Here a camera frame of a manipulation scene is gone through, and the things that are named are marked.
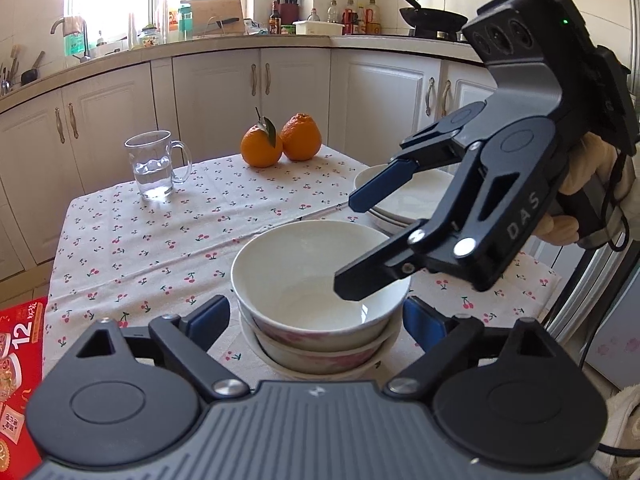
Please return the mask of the gloved right hand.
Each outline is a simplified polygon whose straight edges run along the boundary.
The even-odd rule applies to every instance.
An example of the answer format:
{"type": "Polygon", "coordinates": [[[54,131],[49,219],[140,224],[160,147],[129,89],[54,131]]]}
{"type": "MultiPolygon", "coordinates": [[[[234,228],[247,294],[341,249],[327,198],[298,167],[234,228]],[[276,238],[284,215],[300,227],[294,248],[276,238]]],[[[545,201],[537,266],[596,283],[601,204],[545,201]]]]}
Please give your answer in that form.
{"type": "MultiPolygon", "coordinates": [[[[573,195],[593,176],[602,184],[608,184],[617,156],[614,146],[604,142],[594,133],[586,133],[570,152],[568,173],[559,192],[573,195]]],[[[615,185],[614,198],[628,221],[630,238],[639,240],[639,153],[632,157],[624,156],[622,177],[615,185]]],[[[565,246],[578,242],[578,228],[579,221],[574,216],[550,216],[546,212],[533,234],[551,245],[565,246]]]]}

